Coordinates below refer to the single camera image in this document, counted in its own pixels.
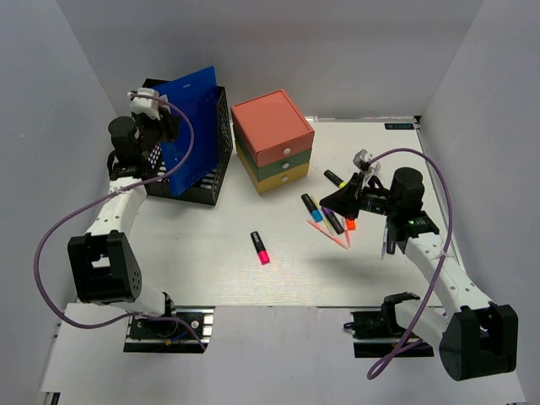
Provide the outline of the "blue plastic folder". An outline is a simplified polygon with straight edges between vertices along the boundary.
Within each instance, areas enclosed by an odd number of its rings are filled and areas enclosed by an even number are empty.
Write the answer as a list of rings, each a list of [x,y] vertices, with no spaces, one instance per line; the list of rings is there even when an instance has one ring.
[[[193,146],[184,165],[167,178],[170,194],[178,197],[215,169],[219,162],[216,105],[220,88],[215,69],[206,67],[172,81],[149,79],[146,84],[160,95],[166,95],[168,101],[186,115],[181,119],[177,139],[161,144],[167,170],[176,166],[188,147]]]

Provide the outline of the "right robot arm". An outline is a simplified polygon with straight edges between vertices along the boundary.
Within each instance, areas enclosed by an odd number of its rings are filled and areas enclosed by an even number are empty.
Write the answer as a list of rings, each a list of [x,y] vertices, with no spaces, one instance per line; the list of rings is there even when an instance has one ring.
[[[422,174],[402,167],[394,172],[390,188],[376,178],[366,186],[355,173],[341,189],[320,204],[348,219],[359,212],[386,217],[387,251],[400,250],[433,282],[432,289],[445,312],[426,308],[413,335],[440,356],[455,381],[510,373],[516,368],[518,316],[510,305],[497,305],[467,276],[455,258],[446,255],[444,240],[423,210]]]

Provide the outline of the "pink highlighter marker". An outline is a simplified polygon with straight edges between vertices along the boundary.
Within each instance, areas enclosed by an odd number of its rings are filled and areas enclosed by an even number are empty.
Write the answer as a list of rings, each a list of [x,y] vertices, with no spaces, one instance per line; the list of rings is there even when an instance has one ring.
[[[250,237],[251,237],[251,241],[254,245],[254,248],[256,250],[260,263],[262,265],[268,264],[270,262],[270,257],[267,253],[267,249],[264,246],[261,236],[259,235],[257,231],[253,231],[250,233]]]

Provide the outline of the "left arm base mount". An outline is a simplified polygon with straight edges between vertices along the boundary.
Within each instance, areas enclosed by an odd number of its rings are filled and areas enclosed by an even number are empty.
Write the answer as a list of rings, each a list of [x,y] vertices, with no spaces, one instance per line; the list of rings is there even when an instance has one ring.
[[[132,317],[127,326],[124,353],[203,354],[213,330],[214,308],[176,307],[182,322],[150,321]]]

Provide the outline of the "purple highlighter marker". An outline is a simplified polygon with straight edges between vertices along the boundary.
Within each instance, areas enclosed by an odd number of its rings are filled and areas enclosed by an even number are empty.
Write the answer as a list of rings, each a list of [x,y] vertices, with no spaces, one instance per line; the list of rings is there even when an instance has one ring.
[[[330,226],[332,227],[333,231],[337,234],[337,235],[341,235],[344,233],[344,228],[343,228],[343,225],[342,223],[338,220],[338,217],[336,216],[336,214],[329,208],[326,208],[326,207],[322,207],[321,208],[327,222],[330,224]]]

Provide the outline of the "salmon top drawer box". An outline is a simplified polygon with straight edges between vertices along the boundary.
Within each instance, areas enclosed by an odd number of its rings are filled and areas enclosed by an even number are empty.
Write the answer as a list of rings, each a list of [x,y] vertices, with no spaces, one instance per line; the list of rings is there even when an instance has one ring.
[[[315,130],[283,89],[231,108],[235,134],[258,167],[310,149]]]

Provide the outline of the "orange highlighter marker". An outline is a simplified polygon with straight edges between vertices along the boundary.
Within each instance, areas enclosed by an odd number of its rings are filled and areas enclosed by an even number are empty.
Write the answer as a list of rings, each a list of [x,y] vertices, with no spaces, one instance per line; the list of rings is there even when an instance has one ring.
[[[356,223],[354,219],[345,219],[347,230],[356,230]]]

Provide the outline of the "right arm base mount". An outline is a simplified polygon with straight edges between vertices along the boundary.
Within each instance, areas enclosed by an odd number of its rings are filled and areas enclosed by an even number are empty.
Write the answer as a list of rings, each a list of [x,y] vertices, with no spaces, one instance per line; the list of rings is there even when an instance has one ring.
[[[353,336],[356,359],[379,359],[389,354],[404,332],[401,327],[390,332],[377,309],[356,310],[350,315],[351,320],[343,324],[343,330]]]

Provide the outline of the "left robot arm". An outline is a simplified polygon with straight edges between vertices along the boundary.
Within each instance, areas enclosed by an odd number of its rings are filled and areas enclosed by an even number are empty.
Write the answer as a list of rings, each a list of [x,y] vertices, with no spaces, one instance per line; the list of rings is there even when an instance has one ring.
[[[171,114],[165,97],[135,97],[130,109],[130,116],[117,117],[108,126],[111,197],[85,234],[70,239],[67,252],[81,302],[148,315],[152,330],[168,337],[178,327],[178,315],[167,293],[143,282],[128,236],[147,197],[143,181],[156,174],[151,155],[160,142],[176,140],[181,119]]]

